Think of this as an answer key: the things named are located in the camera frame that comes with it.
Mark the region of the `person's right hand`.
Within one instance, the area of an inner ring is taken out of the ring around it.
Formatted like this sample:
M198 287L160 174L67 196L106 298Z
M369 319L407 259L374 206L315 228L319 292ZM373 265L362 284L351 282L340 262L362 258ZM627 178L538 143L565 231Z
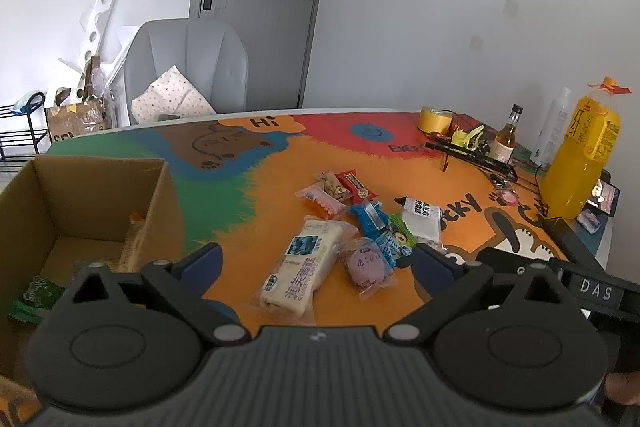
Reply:
M611 373L605 378L606 397L629 407L640 405L640 373Z

